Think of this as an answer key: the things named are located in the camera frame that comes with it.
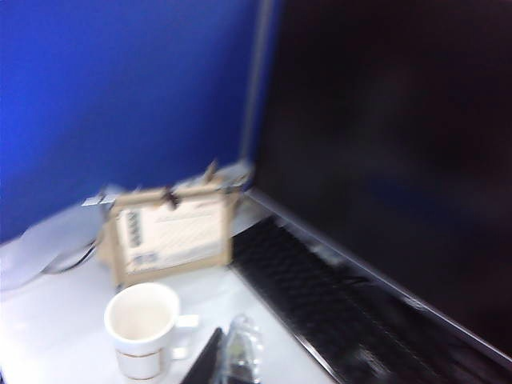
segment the blue cubicle partition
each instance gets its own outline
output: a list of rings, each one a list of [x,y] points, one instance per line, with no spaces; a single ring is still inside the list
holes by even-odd
[[[0,242],[239,152],[255,0],[0,2]]]

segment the keyboard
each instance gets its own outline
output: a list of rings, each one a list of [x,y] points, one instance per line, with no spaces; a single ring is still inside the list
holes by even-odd
[[[234,237],[233,268],[342,383],[444,383],[420,342],[386,323],[341,269],[268,218]]]

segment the white desk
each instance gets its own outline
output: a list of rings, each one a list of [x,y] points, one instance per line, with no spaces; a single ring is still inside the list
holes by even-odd
[[[235,219],[240,231],[261,217],[244,203]],[[173,362],[164,383],[180,383],[215,327],[227,330],[241,312],[259,325],[265,343],[262,382],[332,383],[327,373],[268,311],[248,286],[224,267],[161,280],[175,289],[184,314],[199,314],[201,327],[187,360]],[[0,366],[6,384],[123,383],[103,328],[103,311],[114,288],[96,259],[56,276],[42,276],[2,293]]]

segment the cable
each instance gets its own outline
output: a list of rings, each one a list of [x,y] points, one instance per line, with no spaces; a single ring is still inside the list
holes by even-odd
[[[89,246],[90,247],[87,250],[87,252],[85,252],[84,255],[79,260],[77,260],[75,263],[71,264],[70,266],[62,268],[61,270],[48,270],[47,268],[45,268],[44,270],[42,270],[42,274],[62,274],[64,272],[67,272],[68,270],[72,270],[72,269],[76,268],[77,266],[80,266],[81,264],[89,261],[91,259],[90,256],[96,249],[96,244],[95,244],[95,242],[91,242],[89,244]]]

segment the computer monitor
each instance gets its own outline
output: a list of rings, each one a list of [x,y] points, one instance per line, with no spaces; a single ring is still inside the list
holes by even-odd
[[[512,356],[512,2],[288,1],[267,97],[255,188]]]

